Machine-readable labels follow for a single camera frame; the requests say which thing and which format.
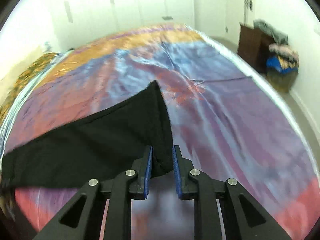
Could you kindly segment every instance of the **black cloth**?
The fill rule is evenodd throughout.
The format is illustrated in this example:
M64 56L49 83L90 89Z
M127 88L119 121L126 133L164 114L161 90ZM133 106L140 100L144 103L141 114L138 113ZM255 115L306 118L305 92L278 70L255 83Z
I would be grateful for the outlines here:
M81 187L112 179L153 146L152 176L173 168L171 125L156 81L101 112L55 128L3 157L2 187Z

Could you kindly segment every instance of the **mattress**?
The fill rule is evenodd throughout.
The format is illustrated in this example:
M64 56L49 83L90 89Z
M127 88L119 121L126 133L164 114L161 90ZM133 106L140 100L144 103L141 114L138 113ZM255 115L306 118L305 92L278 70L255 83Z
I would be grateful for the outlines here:
M196 169L213 179L236 178L293 240L320 216L319 170L288 106L203 33L176 24L118 33L59 54L36 78L1 125L4 155L157 80L173 142ZM19 188L15 197L39 231L76 190ZM177 198L172 173L152 179L147 200L132 202L132 239L164 237L193 239L193 202Z

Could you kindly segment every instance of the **triangular cutout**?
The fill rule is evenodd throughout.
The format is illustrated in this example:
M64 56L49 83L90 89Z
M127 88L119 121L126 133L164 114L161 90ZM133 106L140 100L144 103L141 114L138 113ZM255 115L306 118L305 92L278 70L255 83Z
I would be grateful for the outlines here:
M253 228L266 222L265 218L244 195L240 194L239 200L249 227Z
M76 228L80 221L86 199L86 195L81 195L77 202L63 215L60 219L60 223L71 228Z

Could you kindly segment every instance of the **silver screw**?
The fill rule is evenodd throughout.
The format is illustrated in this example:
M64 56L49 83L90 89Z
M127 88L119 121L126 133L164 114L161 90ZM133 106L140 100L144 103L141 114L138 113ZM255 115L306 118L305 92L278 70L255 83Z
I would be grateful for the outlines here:
M98 180L97 179L90 179L89 180L89 185L90 186L95 186L95 185L97 185L98 184Z
M125 172L125 174L126 174L127 176L133 176L134 174L136 174L136 172L135 172L134 170L127 170L127 171Z
M190 171L190 174L193 175L193 176L198 176L198 175L200 174L200 171L197 170L197 169L192 169L192 170Z
M230 178L228 179L228 183L231 185L231 186L234 186L234 185L237 185L238 181L234 178Z

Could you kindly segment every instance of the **blue gripper pad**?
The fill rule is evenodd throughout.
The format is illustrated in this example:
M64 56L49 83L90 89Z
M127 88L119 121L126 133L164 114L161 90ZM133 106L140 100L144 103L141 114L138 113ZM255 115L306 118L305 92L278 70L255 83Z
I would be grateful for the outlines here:
M178 198L182 198L182 185L181 185L181 175L177 160L177 153L175 148L172 148L172 160L173 160L173 173L174 173L174 179L176 182L176 190L178 194Z
M143 195L145 198L147 198L148 194L149 194L149 186L150 186L150 178L151 178L151 170L152 170L152 162L151 161L152 161L152 147L150 148L146 174L144 176Z

